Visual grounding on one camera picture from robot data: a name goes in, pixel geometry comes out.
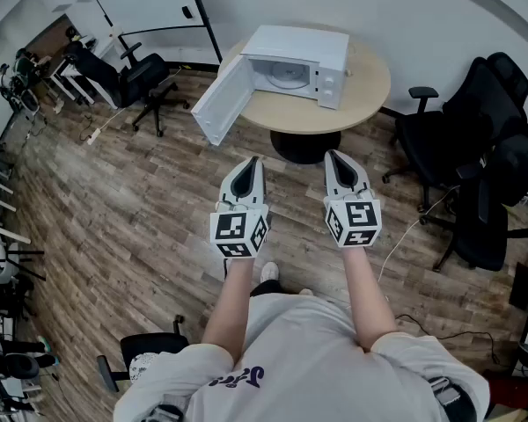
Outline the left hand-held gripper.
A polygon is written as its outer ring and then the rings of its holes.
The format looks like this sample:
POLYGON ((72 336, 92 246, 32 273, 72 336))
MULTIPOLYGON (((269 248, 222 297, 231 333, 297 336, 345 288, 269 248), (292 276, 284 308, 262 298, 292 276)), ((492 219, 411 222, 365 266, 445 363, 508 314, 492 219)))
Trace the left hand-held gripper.
POLYGON ((220 200, 210 214, 210 243, 224 258, 256 258, 268 232, 263 162, 253 156, 223 180, 220 200))

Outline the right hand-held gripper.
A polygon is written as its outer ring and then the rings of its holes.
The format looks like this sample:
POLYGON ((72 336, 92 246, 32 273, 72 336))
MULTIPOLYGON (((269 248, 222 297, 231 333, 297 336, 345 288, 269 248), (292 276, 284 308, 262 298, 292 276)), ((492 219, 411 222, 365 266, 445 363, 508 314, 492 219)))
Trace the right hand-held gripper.
POLYGON ((380 200, 365 169, 350 156, 330 149, 324 157, 326 190, 352 193, 325 197, 326 225, 339 248, 372 246, 382 229, 380 200))

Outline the person's right forearm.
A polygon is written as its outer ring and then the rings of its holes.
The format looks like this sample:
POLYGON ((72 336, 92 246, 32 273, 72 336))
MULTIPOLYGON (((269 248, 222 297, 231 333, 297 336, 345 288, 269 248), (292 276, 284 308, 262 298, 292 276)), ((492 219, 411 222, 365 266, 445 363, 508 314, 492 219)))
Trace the person's right forearm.
POLYGON ((378 339, 397 331, 395 317, 378 285, 365 249, 345 248, 342 257, 357 343, 369 351, 378 339))

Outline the person's left forearm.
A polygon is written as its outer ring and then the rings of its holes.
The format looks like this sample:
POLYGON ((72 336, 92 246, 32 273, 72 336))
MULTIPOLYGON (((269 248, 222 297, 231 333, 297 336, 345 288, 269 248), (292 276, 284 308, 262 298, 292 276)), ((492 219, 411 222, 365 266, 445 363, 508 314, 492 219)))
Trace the person's left forearm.
POLYGON ((253 258, 230 262, 221 294, 202 336, 203 344, 222 347, 231 355, 233 363, 238 362, 243 352, 253 266, 253 258))

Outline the round wooden table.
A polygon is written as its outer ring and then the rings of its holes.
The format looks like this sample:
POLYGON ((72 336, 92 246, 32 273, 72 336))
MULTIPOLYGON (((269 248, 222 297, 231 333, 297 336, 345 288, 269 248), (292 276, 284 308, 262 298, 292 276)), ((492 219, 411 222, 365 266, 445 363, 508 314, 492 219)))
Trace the round wooden table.
POLYGON ((391 78, 385 62, 368 47, 348 43, 346 77, 339 108, 321 107, 313 99, 256 91, 238 117, 277 135, 293 135, 291 148, 311 153, 329 148, 324 135, 336 134, 375 115, 388 98, 391 78))

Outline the person's black trousers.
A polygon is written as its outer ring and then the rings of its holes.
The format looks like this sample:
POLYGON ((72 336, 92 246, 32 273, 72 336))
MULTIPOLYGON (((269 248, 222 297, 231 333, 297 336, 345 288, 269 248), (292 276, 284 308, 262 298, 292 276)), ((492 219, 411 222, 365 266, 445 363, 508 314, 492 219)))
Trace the person's black trousers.
POLYGON ((283 294, 284 290, 279 280, 265 280, 256 286, 250 293, 251 297, 266 294, 283 294))

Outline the black office chair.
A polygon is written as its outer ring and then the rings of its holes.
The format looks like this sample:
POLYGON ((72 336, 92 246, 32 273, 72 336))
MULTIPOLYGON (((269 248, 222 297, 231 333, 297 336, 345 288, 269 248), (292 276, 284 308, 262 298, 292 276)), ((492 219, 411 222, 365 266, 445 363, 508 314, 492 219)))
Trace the black office chair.
POLYGON ((156 134, 161 137, 164 131, 160 127, 160 107, 182 106, 188 109, 190 104, 183 98, 167 97, 170 91, 179 89, 175 82, 169 83, 163 91, 157 91, 157 88, 171 77, 170 70, 165 60, 157 54, 147 55, 140 61, 135 60, 133 53, 141 45, 138 42, 121 55, 122 59, 129 59, 130 66, 120 72, 97 57, 78 40, 72 41, 64 49, 63 58, 68 60, 82 76, 99 84, 118 108, 126 109, 137 102, 144 103, 143 110, 132 122, 132 128, 137 131, 141 119, 148 113, 153 113, 156 134))
POLYGON ((180 333, 184 323, 182 315, 176 315, 172 322, 172 332, 152 332, 128 336, 120 341, 121 356, 125 365, 123 371, 113 371, 105 355, 97 357, 99 374, 106 387, 119 392, 118 382, 130 381, 128 366, 130 361, 140 353, 176 354, 189 346, 187 338, 180 333))
POLYGON ((416 113, 395 120, 391 144, 403 149, 407 164, 382 176, 407 172, 417 175, 423 197, 418 210, 429 208, 431 188, 450 189, 461 178, 458 169, 477 163, 499 141, 524 131, 528 126, 524 103, 528 78, 504 52, 473 60, 466 78, 440 110, 428 111, 429 99, 439 94, 432 87, 409 90, 419 101, 416 113))
POLYGON ((528 194, 528 128, 495 145, 487 163, 458 169, 461 177, 455 200, 455 220, 449 222, 428 214, 420 224, 434 223, 452 232, 452 240, 438 263, 442 269, 457 253, 471 268, 499 271, 510 238, 528 237, 527 229, 508 229, 507 208, 528 194))

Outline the white microwave oven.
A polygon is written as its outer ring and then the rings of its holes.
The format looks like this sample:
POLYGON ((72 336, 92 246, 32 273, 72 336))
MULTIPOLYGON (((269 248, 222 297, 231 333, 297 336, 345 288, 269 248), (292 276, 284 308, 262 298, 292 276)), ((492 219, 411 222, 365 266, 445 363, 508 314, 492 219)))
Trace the white microwave oven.
POLYGON ((262 25, 220 72, 191 110, 213 145, 221 143, 256 91, 313 99, 321 107, 339 108, 346 77, 349 36, 311 28, 262 25), (284 90, 267 80, 273 62, 307 65, 309 84, 284 90))

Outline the person's white printed t-shirt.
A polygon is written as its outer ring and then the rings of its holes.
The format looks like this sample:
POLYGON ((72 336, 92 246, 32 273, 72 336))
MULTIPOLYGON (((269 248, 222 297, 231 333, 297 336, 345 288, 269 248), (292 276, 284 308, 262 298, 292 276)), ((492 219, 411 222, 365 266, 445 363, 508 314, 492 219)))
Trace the person's white printed t-shirt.
POLYGON ((392 332, 364 351, 355 336, 330 302, 256 296, 239 360, 210 344, 161 353, 117 402, 114 422, 143 422, 173 401, 185 422, 449 422, 431 388, 440 377, 483 421, 487 381, 437 339, 392 332))

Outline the white spotted cushion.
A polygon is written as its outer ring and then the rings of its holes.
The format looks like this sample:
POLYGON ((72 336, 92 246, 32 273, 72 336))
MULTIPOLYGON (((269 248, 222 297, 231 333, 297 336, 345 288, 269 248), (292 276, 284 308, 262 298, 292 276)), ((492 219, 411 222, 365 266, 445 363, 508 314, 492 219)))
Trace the white spotted cushion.
POLYGON ((128 366, 129 380, 135 383, 157 357, 158 353, 137 354, 128 366))

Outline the black flat panel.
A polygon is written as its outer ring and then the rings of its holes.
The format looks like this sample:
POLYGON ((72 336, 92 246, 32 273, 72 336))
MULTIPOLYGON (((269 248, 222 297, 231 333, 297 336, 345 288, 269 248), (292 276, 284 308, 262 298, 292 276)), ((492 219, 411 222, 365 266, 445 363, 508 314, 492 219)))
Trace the black flat panel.
POLYGON ((517 309, 528 307, 528 266, 517 263, 510 292, 509 304, 517 309))

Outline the grey waist belt buckle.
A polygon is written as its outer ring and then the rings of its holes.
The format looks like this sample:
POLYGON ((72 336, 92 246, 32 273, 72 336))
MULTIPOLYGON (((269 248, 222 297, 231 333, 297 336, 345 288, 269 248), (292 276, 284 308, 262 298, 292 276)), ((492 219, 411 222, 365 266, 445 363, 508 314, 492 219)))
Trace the grey waist belt buckle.
POLYGON ((477 422, 472 399, 459 385, 443 376, 430 378, 428 382, 449 422, 477 422))

